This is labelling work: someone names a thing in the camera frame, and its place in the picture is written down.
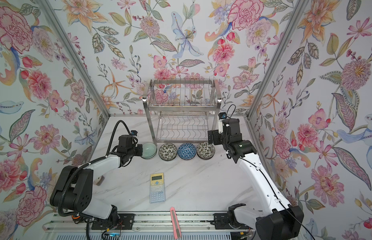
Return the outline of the pale green ceramic bowl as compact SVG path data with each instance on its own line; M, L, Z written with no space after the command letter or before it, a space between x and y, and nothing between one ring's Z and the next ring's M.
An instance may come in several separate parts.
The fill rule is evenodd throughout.
M142 147L143 152L141 158L143 159L151 159L157 154L157 146L154 143L144 143Z

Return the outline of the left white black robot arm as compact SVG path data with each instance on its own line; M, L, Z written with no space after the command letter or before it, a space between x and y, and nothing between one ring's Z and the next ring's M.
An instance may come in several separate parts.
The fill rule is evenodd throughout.
M122 135L119 144L104 157L80 166L62 169L50 197L50 205L57 208L61 217L78 215L93 219L106 227L120 223L118 209L93 197L93 183L106 173L126 167L133 157L143 154L143 145L133 135Z

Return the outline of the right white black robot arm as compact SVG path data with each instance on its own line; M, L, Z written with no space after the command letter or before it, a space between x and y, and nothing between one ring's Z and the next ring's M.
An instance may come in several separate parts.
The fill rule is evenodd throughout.
M218 129L208 131L208 142L223 146L228 159L247 174L261 202L259 209L244 203L230 206L227 211L229 225L234 229L248 226L256 230L262 240L298 237L304 213L300 207L292 206L277 188L254 145L243 140L239 119L219 119Z

